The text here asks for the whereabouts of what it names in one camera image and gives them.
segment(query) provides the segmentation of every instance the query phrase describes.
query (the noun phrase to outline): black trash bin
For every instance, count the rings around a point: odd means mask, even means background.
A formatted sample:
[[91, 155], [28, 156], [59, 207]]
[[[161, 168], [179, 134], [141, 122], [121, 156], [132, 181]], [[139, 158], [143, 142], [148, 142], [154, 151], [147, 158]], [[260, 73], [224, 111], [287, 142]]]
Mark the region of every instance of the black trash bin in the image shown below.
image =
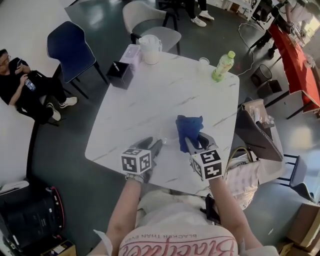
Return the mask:
[[272, 78], [272, 73], [266, 65], [261, 64], [250, 78], [254, 85], [259, 87]]
[[264, 99], [272, 94], [281, 92], [281, 86], [278, 80], [269, 80], [265, 82], [257, 91], [259, 98]]

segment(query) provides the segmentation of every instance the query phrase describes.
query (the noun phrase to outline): pen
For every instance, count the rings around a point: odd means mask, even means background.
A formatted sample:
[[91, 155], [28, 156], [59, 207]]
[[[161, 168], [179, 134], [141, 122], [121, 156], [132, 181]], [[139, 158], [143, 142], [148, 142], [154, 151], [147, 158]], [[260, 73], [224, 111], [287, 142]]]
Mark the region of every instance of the pen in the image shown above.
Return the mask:
[[113, 63], [113, 65], [117, 71], [120, 71], [116, 63]]

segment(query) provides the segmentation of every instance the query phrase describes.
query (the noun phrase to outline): white sneaker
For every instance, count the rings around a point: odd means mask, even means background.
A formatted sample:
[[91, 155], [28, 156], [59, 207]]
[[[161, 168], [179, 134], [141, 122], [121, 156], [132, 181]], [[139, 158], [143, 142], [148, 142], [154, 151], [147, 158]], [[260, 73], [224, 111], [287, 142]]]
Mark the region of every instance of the white sneaker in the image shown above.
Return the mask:
[[65, 107], [76, 105], [77, 102], [78, 102], [77, 97], [66, 98], [64, 103], [59, 103], [59, 106], [61, 109], [64, 109]]
[[61, 120], [61, 114], [60, 114], [58, 111], [56, 111], [56, 109], [55, 109], [54, 105], [52, 105], [52, 103], [49, 102], [49, 103], [46, 105], [46, 107], [53, 110], [52, 118], [53, 118], [54, 120], [56, 120], [56, 121], [60, 121], [60, 120]]
[[201, 16], [201, 17], [203, 17], [203, 18], [206, 18], [206, 19], [208, 19], [208, 20], [212, 20], [212, 21], [215, 20], [215, 18], [212, 17], [212, 16], [208, 13], [207, 10], [202, 10], [202, 11], [199, 13], [199, 16]]
[[207, 25], [204, 21], [199, 19], [197, 16], [195, 16], [195, 18], [192, 18], [191, 21], [197, 24], [199, 27], [205, 27]]

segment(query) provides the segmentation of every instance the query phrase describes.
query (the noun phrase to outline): black pen holder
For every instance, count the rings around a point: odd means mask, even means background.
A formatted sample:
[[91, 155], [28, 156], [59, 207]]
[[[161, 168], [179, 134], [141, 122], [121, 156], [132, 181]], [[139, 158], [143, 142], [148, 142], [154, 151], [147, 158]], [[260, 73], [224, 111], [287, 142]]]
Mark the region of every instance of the black pen holder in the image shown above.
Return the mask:
[[106, 76], [110, 79], [110, 82], [114, 87], [119, 87], [127, 90], [132, 78], [134, 77], [134, 74], [130, 69], [130, 65], [118, 61], [114, 61], [114, 63], [116, 64], [119, 71], [112, 63]]

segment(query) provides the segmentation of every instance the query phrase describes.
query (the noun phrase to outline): red table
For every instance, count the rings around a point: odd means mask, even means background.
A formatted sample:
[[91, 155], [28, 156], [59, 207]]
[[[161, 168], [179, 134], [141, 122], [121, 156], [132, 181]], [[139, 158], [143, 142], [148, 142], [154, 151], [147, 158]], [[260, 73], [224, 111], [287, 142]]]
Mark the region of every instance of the red table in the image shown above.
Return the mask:
[[282, 57], [285, 75], [289, 82], [289, 90], [271, 101], [265, 107], [269, 107], [289, 94], [301, 91], [303, 107], [290, 115], [290, 119], [299, 112], [304, 113], [320, 108], [320, 95], [318, 86], [311, 68], [306, 68], [306, 57], [300, 45], [294, 45], [287, 33], [279, 30], [278, 26], [271, 24], [268, 32], [272, 35], [276, 47]]

